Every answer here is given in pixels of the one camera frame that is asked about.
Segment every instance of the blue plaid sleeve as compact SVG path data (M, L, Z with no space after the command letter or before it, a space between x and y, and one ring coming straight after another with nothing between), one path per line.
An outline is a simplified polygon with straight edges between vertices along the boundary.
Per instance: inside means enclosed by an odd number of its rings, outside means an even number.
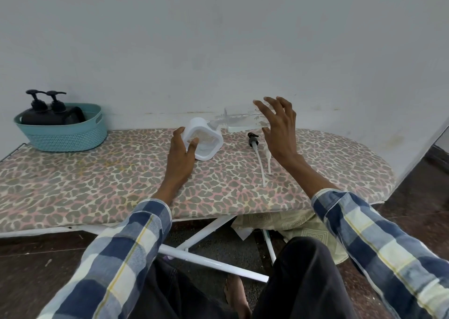
M171 212L163 201L140 202L87 247L75 274L38 319L127 318L170 227Z
M323 189L312 206L396 318L449 318L449 262L350 192Z

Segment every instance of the dark tile floor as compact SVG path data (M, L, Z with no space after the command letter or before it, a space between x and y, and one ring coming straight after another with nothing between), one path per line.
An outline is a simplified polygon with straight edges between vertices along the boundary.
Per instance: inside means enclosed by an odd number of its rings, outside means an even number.
M449 174L422 160L397 188L392 197L377 209L389 220L420 239L442 258L449 259ZM191 234L195 222L173 228L169 241L175 245ZM262 233L255 231L241 242L228 227L216 233L215 241L206 238L194 250L211 258L254 271L271 273L268 251ZM34 318L55 292L67 282L80 257L94 235L84 232L51 234L0 240L0 314L2 318ZM273 246L279 252L284 246L282 237L272 233ZM186 262L176 262L199 288L223 300L224 274L203 269ZM368 282L346 260L338 266L361 318L388 319ZM254 305L262 284L245 280L251 305Z

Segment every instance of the woven plastic basket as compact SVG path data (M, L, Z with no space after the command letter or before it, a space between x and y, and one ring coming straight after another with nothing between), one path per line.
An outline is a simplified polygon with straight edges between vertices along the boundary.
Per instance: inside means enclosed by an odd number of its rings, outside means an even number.
M42 151L84 151L103 143L107 129L101 107L96 104L64 104L68 107L80 107L86 121L70 125L25 125L20 123L22 112L14 117L14 123L30 140L31 145Z

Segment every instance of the white plastic container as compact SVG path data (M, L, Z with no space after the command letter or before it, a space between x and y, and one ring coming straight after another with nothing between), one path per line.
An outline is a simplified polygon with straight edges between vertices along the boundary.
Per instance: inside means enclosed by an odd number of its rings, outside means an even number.
M210 121L212 129L226 126L229 132L261 129L270 126L268 119L254 104L232 105L224 108L224 114Z
M223 145L221 130L211 128L209 121L201 117L192 118L181 134L186 150L195 137L199 138L195 158L200 161L210 160Z

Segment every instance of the foot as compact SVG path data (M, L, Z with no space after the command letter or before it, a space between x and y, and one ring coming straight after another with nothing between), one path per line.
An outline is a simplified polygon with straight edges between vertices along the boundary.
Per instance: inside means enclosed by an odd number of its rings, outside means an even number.
M228 274L224 285L226 301L239 315L239 319L250 319L251 310L246 300L242 279L235 274Z

